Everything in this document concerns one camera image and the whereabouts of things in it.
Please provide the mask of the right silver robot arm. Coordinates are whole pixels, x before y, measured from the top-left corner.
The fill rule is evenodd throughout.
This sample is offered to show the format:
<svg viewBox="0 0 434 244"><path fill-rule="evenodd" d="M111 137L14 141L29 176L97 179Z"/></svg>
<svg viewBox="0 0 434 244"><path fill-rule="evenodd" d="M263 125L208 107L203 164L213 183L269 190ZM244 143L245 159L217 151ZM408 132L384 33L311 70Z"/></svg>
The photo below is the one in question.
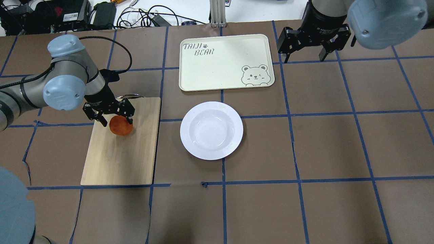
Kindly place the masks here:
<svg viewBox="0 0 434 244"><path fill-rule="evenodd" d="M284 62L305 47L322 46L319 60L342 50L350 38L367 49L401 44L433 28L432 0L309 0L301 26L284 27L277 41Z"/></svg>

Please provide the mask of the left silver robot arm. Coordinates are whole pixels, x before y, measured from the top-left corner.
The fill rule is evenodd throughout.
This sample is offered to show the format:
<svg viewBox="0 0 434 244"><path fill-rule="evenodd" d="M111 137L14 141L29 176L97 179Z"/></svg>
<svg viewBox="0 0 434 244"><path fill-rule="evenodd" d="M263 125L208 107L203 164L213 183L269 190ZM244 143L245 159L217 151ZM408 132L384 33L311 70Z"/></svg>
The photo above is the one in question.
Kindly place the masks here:
<svg viewBox="0 0 434 244"><path fill-rule="evenodd" d="M47 70L1 85L1 131L23 113L49 106L70 111L82 106L89 120L107 126L104 115L122 116L132 124L135 108L127 98L118 101L109 82L117 82L125 70L98 69L82 38L66 34L47 46L51 55ZM1 243L33 244L36 238L34 203L28 188L14 173L1 167Z"/></svg>

